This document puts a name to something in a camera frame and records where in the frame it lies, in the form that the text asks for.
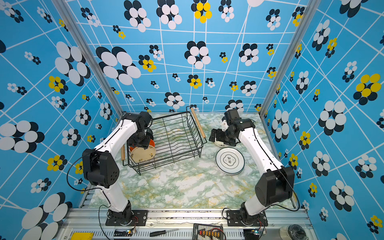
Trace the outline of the orange plate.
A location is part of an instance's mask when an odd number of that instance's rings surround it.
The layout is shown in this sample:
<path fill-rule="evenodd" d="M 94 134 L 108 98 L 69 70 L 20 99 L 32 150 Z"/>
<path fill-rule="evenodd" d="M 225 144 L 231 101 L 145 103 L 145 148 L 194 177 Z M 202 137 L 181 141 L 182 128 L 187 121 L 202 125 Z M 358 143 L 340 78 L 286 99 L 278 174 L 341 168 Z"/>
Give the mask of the orange plate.
<path fill-rule="evenodd" d="M 148 141 L 147 140 L 142 140 L 138 144 L 133 144 L 133 145 L 131 145 L 129 147 L 130 147 L 130 150 L 132 151 L 134 148 L 144 148 L 144 149 L 146 149 L 148 146 L 155 147 L 155 142 L 154 142 L 153 139 L 149 139 Z"/>

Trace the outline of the cream plate with stamp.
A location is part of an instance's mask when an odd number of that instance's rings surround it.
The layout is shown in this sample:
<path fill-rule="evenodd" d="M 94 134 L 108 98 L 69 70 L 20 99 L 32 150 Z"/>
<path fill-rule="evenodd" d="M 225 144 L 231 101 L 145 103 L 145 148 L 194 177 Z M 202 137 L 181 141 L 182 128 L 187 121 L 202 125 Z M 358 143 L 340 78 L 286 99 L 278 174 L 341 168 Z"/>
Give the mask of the cream plate with stamp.
<path fill-rule="evenodd" d="M 156 155 L 156 148 L 149 145 L 147 149 L 144 148 L 131 148 L 130 157 L 133 162 L 139 164 L 151 160 Z"/>

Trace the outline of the white plate green rim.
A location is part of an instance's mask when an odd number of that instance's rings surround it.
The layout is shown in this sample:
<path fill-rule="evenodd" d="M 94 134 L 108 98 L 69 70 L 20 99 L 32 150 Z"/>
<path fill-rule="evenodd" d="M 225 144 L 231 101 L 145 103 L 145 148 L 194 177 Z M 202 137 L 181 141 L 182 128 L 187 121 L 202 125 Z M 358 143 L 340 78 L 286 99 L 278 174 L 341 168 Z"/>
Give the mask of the white plate green rim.
<path fill-rule="evenodd" d="M 238 175 L 245 167 L 244 156 L 234 148 L 222 148 L 216 154 L 216 165 L 227 175 Z"/>

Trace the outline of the black wire dish rack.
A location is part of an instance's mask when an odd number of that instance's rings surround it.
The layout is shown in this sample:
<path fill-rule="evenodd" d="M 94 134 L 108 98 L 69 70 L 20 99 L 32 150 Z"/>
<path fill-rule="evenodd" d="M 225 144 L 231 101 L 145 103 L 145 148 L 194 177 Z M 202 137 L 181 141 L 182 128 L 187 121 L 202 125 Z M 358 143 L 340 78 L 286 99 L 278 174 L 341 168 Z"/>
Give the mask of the black wire dish rack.
<path fill-rule="evenodd" d="M 127 149 L 124 167 L 132 168 L 139 175 L 183 160 L 202 156 L 207 138 L 193 107 L 185 112 L 173 113 L 153 119 L 150 133 L 154 137 L 156 153 L 145 161 L 135 161 Z"/>

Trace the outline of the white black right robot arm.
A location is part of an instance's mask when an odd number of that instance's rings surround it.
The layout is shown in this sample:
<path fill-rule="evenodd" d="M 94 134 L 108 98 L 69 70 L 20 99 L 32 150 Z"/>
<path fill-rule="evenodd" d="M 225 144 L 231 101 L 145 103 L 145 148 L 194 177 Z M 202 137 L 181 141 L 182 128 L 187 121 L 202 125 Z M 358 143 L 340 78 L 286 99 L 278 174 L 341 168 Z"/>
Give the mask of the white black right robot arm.
<path fill-rule="evenodd" d="M 223 173 L 234 176 L 244 170 L 244 155 L 235 148 L 238 143 L 245 146 L 260 173 L 255 194 L 241 204 L 237 217 L 227 216 L 228 224 L 239 221 L 247 227 L 254 224 L 265 226 L 265 211 L 296 195 L 294 170 L 285 167 L 272 154 L 254 122 L 241 118 L 237 110 L 225 112 L 221 129 L 212 129 L 209 140 L 224 144 L 216 154 L 216 165 Z"/>

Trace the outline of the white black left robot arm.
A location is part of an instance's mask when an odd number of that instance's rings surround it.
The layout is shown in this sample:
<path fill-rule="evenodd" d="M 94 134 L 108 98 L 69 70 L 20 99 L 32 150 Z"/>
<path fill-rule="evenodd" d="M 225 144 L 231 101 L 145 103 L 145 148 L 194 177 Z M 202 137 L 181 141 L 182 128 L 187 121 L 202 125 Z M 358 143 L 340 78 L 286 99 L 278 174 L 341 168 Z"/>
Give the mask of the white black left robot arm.
<path fill-rule="evenodd" d="M 102 143 L 94 149 L 84 150 L 82 154 L 85 179 L 100 189 L 110 204 L 107 213 L 107 224 L 110 226 L 127 226 L 134 220 L 131 203 L 118 183 L 120 169 L 114 157 L 125 144 L 147 148 L 153 135 L 148 130 L 152 121 L 147 112 L 125 113 Z"/>

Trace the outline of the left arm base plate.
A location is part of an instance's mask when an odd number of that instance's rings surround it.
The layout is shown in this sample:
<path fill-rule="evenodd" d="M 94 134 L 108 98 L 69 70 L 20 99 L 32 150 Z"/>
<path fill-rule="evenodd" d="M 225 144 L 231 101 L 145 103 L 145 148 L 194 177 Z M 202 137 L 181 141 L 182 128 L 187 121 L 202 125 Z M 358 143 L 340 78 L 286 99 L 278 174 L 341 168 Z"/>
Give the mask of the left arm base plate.
<path fill-rule="evenodd" d="M 147 210 L 129 210 L 125 212 L 113 212 L 108 210 L 106 226 L 145 226 L 147 222 Z"/>

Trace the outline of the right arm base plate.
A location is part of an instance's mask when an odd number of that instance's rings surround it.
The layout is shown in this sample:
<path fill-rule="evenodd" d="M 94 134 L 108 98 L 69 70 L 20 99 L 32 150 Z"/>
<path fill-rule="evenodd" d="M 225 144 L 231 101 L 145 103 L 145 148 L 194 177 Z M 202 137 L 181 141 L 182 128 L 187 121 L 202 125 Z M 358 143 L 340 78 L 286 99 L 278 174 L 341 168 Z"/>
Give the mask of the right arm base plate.
<path fill-rule="evenodd" d="M 227 225 L 229 227 L 267 227 L 269 225 L 265 211 L 258 215 L 249 216 L 241 210 L 226 211 Z"/>

